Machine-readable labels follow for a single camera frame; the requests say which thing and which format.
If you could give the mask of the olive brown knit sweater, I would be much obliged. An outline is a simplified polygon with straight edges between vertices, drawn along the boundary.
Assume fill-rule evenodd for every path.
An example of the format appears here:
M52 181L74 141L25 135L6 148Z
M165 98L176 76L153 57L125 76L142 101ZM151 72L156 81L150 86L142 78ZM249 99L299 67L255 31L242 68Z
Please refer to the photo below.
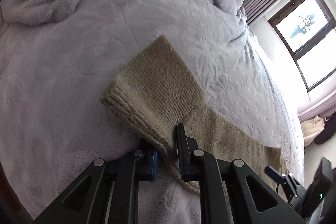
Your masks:
M143 50L117 48L120 71L101 102L153 144L175 180L182 181L173 131L183 123L203 149L221 160L243 159L271 187L264 168L287 169L281 148L263 145L206 105L205 94L163 36Z

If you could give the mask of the cream puffer jacket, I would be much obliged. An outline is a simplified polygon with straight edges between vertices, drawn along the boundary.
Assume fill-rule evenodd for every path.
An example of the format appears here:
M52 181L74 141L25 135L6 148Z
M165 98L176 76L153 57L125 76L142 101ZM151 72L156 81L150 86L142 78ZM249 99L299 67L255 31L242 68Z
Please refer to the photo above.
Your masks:
M325 118L316 115L312 119L301 122L305 147L310 145L310 143L325 129L325 121Z

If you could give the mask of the black hanging garment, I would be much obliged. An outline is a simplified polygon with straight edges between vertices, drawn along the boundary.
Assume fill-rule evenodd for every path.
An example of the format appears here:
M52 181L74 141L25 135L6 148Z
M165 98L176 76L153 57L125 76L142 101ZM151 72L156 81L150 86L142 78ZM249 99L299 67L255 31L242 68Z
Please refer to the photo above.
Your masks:
M321 145L327 142L336 132L336 113L328 116L325 121L325 128L314 139L315 144Z

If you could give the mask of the dark-framed window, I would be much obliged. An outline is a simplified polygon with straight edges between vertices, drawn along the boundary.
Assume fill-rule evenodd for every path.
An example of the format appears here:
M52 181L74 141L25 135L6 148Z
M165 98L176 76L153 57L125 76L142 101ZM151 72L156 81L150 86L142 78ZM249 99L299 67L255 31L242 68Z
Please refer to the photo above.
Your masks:
M308 92L335 73L335 17L324 0L291 0L268 22Z

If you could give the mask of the lavender fleece blanket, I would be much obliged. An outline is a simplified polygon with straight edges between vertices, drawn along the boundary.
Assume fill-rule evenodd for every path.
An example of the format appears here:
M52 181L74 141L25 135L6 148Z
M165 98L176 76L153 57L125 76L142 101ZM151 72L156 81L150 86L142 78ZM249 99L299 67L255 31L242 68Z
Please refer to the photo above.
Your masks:
M295 106L247 25L244 0L1 0L1 165L36 218L95 159L138 145L100 96L164 36L216 113L281 148L304 181Z

